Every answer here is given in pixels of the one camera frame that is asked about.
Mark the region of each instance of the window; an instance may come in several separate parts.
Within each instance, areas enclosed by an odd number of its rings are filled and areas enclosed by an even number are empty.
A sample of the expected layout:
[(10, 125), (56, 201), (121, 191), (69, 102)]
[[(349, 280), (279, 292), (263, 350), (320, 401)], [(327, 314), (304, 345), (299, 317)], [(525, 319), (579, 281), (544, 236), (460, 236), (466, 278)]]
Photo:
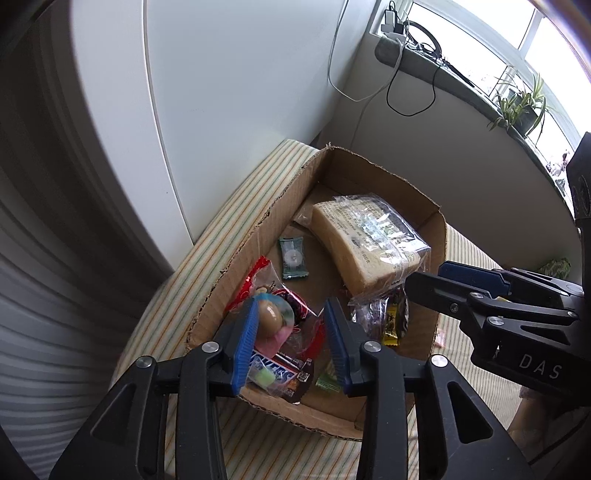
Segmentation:
[[(408, 19), (423, 25), (435, 36), (454, 67), (487, 95), (492, 92), (497, 77), (503, 74), (506, 66), (493, 52), (460, 28), (417, 4), (411, 8)], [(411, 27), (410, 34), (418, 42), (433, 46), (420, 30)]]
[(514, 47), (519, 47), (534, 14), (528, 0), (456, 0), (483, 22), (500, 33)]
[[(531, 91), (534, 75), (540, 74), (550, 113), (528, 141), (568, 200), (563, 154), (570, 159), (583, 134), (591, 130), (590, 79), (568, 41), (528, 0), (396, 3), (399, 16), (408, 14), (428, 29), (441, 44), (443, 56), (491, 101), (497, 94), (510, 94), (499, 79)], [(411, 29), (411, 34), (431, 44), (418, 29)]]
[(559, 98), (579, 135), (591, 130), (591, 83), (568, 42), (547, 18), (535, 34), (525, 60)]

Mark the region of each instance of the open cardboard box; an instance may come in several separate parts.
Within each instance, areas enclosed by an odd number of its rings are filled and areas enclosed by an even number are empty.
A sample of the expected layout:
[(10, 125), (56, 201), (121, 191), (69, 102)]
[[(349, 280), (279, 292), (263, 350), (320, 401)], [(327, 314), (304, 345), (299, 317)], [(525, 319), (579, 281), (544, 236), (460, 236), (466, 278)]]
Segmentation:
[[(339, 296), (342, 280), (330, 254), (313, 235), (292, 223), (305, 202), (328, 200), (333, 194), (375, 193), (386, 200), (431, 246), (428, 271), (436, 273), (444, 261), (446, 224), (439, 207), (406, 180), (393, 175), (364, 158), (337, 147), (328, 146), (304, 165), (286, 189), (277, 197), (261, 221), (246, 237), (212, 289), (189, 331), (189, 349), (211, 340), (223, 320), (226, 305), (234, 298), (245, 276), (261, 256), (268, 256), (281, 274), (278, 238), (303, 236), (306, 280), (286, 282), (313, 308), (327, 296)], [(437, 327), (437, 313), (416, 304), (410, 305), (408, 333), (398, 347), (404, 356), (426, 360)], [(327, 358), (316, 361), (317, 371)], [(309, 430), (347, 440), (361, 440), (365, 398), (347, 398), (328, 394), (312, 386), (301, 404), (287, 403), (257, 387), (247, 385), (243, 400), (256, 408), (275, 414)]]

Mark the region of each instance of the striped fabric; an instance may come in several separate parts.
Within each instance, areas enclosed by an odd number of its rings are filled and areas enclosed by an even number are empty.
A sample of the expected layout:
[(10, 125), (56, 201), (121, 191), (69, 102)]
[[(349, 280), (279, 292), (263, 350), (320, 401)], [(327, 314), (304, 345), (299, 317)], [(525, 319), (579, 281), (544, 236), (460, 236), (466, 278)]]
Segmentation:
[[(273, 200), (287, 187), (299, 168), (316, 152), (294, 140), (281, 143), (225, 203), (189, 256), (159, 289), (146, 309), (119, 360), (115, 381), (135, 358), (158, 360), (185, 353), (187, 329), (246, 234)], [(486, 268), (496, 267), (482, 251), (448, 227), (446, 258)], [(446, 331), (448, 356), (475, 386), (504, 426), (518, 403), (518, 387), (469, 362), (471, 344), (460, 333), (457, 320), (440, 316)], [(235, 399), (219, 401), (222, 444), (230, 480), (353, 479), (361, 444), (308, 432)], [(176, 398), (168, 410), (167, 472), (174, 475), (174, 419)], [(414, 411), (409, 415), (409, 478), (418, 475)]]

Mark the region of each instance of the bread loaf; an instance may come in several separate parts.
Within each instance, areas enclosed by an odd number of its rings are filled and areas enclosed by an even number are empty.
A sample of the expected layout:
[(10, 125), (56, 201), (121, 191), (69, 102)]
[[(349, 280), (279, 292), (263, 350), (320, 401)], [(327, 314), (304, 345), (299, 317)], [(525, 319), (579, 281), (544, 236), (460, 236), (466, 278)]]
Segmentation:
[(393, 215), (382, 199), (369, 196), (338, 197), (312, 208), (310, 230), (331, 253), (353, 296), (387, 290), (416, 270), (419, 250), (428, 249), (414, 231), (409, 236), (410, 227), (393, 222)]

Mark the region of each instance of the headphones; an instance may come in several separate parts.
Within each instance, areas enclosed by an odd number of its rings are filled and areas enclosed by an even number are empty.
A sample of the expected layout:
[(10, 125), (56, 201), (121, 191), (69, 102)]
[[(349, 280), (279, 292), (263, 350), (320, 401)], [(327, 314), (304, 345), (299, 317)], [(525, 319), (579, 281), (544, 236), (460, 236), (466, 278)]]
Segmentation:
[[(416, 22), (413, 22), (412, 20), (406, 20), (406, 22), (404, 22), (404, 26), (406, 28), (406, 32), (408, 35), (408, 38), (410, 38), (411, 41), (413, 41), (415, 43), (415, 45), (417, 45), (421, 52), (428, 56), (431, 57), (433, 60), (442, 60), (443, 63), (445, 64), (445, 66), (447, 68), (449, 68), (453, 73), (455, 73), (457, 76), (459, 76), (462, 80), (464, 80), (464, 82), (466, 82), (468, 85), (470, 85), (471, 87), (476, 87), (468, 77), (466, 77), (462, 72), (460, 72), (457, 68), (455, 68), (451, 63), (449, 63), (447, 60), (445, 60), (443, 58), (443, 54), (441, 52), (441, 45), (439, 44), (439, 42), (437, 41), (437, 39), (433, 36), (433, 34), (431, 32), (429, 32), (429, 30), (427, 30), (425, 27), (423, 27), (421, 24), (418, 24)], [(433, 42), (434, 45), (434, 50), (432, 50), (430, 47), (431, 45), (428, 44), (424, 44), (424, 43), (419, 43), (417, 42), (413, 36), (410, 34), (408, 27), (415, 27), (418, 28), (421, 32), (423, 32), (426, 36), (429, 37), (429, 40), (431, 40)]]
[[(429, 57), (433, 57), (434, 59), (440, 59), (442, 57), (441, 45), (439, 44), (439, 42), (437, 41), (437, 39), (433, 36), (433, 34), (431, 32), (429, 32), (429, 30), (427, 30), (421, 24), (418, 24), (416, 22), (413, 22), (412, 20), (406, 20), (406, 22), (404, 22), (404, 26), (406, 27), (408, 38), (410, 38), (410, 40), (412, 40), (416, 45), (418, 45), (419, 48), (421, 49), (421, 51), (425, 55), (428, 55)], [(426, 45), (424, 43), (417, 42), (414, 39), (414, 37), (410, 34), (408, 27), (418, 28), (421, 32), (423, 32), (426, 36), (428, 36), (429, 37), (429, 40), (431, 40), (433, 42), (433, 45), (434, 45), (435, 49), (434, 50), (431, 50), (429, 48), (430, 45)]]

